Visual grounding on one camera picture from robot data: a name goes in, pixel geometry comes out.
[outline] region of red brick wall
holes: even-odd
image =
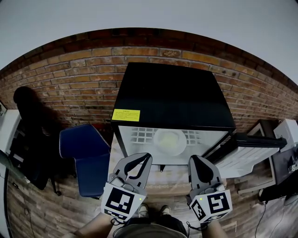
[[[149,28],[82,33],[38,47],[0,71],[0,100],[16,108],[15,89],[28,86],[65,126],[108,123],[129,62],[212,71],[239,131],[258,119],[298,119],[298,87],[260,58],[203,36]]]

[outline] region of forearm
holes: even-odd
[[[228,238],[218,221],[211,221],[206,230],[202,231],[203,238]]]
[[[113,227],[111,219],[112,217],[99,213],[92,221],[74,234],[81,238],[106,238]]]

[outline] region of yellow warning label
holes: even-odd
[[[140,110],[115,109],[112,116],[112,120],[139,121],[140,112]]]

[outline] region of wire shelf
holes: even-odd
[[[134,127],[131,133],[133,144],[153,144],[153,137],[157,128]],[[200,131],[181,130],[186,137],[186,146],[201,144]]]

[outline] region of black fridge top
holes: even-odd
[[[212,72],[164,64],[129,63],[114,109],[140,110],[123,126],[233,131],[236,126]]]

